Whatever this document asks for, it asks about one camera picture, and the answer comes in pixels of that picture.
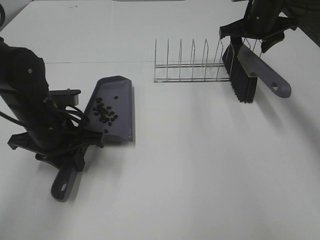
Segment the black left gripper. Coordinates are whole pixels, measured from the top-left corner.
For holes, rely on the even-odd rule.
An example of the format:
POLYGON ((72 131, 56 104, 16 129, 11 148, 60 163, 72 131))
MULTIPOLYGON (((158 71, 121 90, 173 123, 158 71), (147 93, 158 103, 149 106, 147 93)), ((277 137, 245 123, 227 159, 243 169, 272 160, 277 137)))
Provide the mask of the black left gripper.
POLYGON ((76 133, 52 133, 45 138, 36 138, 28 132, 14 134, 8 145, 13 149, 22 148, 36 154, 38 161, 51 165, 72 167, 82 172, 88 146, 104 147, 102 132, 82 129, 76 133))

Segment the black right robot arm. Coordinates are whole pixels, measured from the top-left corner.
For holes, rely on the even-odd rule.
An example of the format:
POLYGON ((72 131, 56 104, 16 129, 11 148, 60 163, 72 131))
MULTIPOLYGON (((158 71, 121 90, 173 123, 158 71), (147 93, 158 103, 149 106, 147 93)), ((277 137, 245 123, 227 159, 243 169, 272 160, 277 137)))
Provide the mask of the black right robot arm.
POLYGON ((320 19, 318 0, 250 0, 243 18, 219 27, 219 38, 260 40, 266 53, 284 40, 286 30, 304 26, 307 18, 320 19))

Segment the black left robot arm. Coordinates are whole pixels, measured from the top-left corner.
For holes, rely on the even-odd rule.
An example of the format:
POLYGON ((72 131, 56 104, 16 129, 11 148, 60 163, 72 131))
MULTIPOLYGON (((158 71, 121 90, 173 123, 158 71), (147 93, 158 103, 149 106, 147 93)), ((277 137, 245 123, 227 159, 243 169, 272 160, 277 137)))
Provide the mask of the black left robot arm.
POLYGON ((31 151, 37 160, 58 169, 70 163, 81 172, 88 146, 101 147, 103 134, 86 128, 89 118, 72 103, 79 93, 50 91, 43 59, 0 40, 0 96, 15 118, 0 115, 26 130, 10 137, 13 150, 31 151))

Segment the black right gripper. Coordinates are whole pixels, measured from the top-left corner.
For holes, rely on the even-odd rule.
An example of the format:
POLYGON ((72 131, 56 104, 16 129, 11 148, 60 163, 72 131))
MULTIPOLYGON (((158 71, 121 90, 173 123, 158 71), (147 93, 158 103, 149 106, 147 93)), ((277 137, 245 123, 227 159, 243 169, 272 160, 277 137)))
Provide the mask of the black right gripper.
POLYGON ((219 27, 219 39, 230 37, 233 46, 242 46, 243 38, 260 39, 261 51, 266 53, 284 40, 284 31, 296 30, 298 21, 292 17, 279 16, 282 4, 249 4, 244 16, 230 24, 219 27))

